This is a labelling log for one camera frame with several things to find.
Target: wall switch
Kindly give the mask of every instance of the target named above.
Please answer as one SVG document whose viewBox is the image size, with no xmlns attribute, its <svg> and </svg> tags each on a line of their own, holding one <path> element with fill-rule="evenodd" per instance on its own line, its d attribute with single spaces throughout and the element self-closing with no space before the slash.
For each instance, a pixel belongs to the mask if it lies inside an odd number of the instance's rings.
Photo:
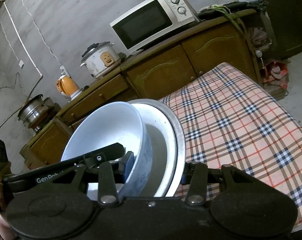
<svg viewBox="0 0 302 240">
<path fill-rule="evenodd" d="M 20 68 L 23 68 L 24 67 L 24 62 L 20 60 L 19 66 L 20 66 Z"/>
</svg>

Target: plaid mattress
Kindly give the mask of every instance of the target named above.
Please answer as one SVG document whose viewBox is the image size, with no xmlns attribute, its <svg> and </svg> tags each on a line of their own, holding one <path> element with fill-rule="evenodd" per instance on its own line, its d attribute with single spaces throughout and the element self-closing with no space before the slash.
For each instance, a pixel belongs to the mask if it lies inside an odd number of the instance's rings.
<svg viewBox="0 0 302 240">
<path fill-rule="evenodd" d="M 259 85 L 222 63 L 182 89 L 160 99 L 179 118 L 186 161 L 220 169 L 232 164 L 290 196 L 302 223 L 302 128 Z M 188 186 L 179 186 L 184 195 Z M 207 198 L 219 193 L 208 186 Z"/>
</svg>

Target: rice cooker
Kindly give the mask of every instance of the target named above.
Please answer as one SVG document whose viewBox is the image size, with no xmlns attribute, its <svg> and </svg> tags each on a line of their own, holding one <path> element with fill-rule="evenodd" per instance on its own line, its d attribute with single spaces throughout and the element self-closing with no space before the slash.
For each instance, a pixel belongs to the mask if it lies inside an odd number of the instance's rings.
<svg viewBox="0 0 302 240">
<path fill-rule="evenodd" d="M 109 41 L 94 43 L 82 55 L 81 67 L 85 66 L 91 76 L 99 79 L 121 63 L 120 57 Z"/>
</svg>

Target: concrete wall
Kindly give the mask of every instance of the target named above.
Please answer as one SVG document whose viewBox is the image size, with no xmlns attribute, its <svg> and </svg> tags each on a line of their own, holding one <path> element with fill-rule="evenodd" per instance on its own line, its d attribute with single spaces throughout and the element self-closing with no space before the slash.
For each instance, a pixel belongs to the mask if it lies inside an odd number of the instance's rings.
<svg viewBox="0 0 302 240">
<path fill-rule="evenodd" d="M 44 75 L 33 96 L 41 93 L 44 97 L 50 96 L 61 106 L 66 103 L 55 87 L 60 76 L 60 65 L 65 66 L 80 87 L 93 82 L 87 69 L 79 67 L 82 53 L 92 43 L 111 41 L 115 43 L 117 52 L 128 55 L 109 24 L 142 1 L 144 0 L 6 0 L 25 47 Z M 203 6 L 227 1 L 229 0 L 189 0 L 196 11 Z M 24 61 L 23 69 L 18 66 L 19 60 Z M 27 95 L 36 82 L 38 73 L 22 48 L 4 6 L 0 10 L 0 65 L 10 82 L 14 81 L 17 72 L 20 73 L 21 91 Z M 16 107 L 8 107 L 7 115 Z M 11 133 L 9 136 L 11 131 L 9 125 L 7 127 L 1 132 L 9 140 L 10 136 L 15 135 Z"/>
<path fill-rule="evenodd" d="M 19 74 L 17 73 L 16 82 L 9 80 L 0 66 L 0 124 L 22 104 L 25 98 L 26 96 L 22 93 Z M 26 170 L 24 159 L 19 155 L 19 150 L 31 137 L 32 132 L 25 128 L 21 121 L 18 121 L 16 115 L 0 129 L 0 139 L 5 142 L 13 173 Z"/>
</svg>

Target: microwave door window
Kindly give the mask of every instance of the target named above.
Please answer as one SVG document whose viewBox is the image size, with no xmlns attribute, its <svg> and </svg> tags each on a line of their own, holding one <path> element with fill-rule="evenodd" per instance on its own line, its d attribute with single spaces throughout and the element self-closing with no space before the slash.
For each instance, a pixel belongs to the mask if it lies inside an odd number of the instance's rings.
<svg viewBox="0 0 302 240">
<path fill-rule="evenodd" d="M 148 3 L 124 18 L 113 29 L 127 49 L 172 25 L 157 0 Z"/>
</svg>

